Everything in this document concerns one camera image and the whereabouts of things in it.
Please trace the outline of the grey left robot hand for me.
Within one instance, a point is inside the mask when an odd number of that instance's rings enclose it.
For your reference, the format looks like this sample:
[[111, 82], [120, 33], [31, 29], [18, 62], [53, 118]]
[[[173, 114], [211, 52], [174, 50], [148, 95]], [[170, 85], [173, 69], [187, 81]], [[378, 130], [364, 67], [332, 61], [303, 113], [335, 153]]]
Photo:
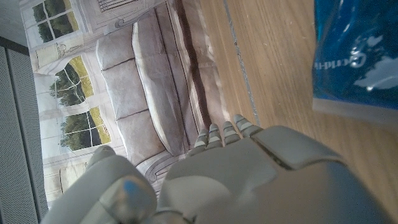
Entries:
[[109, 146], [44, 223], [392, 223], [343, 158], [285, 126], [237, 114], [211, 125], [170, 167], [160, 192]]

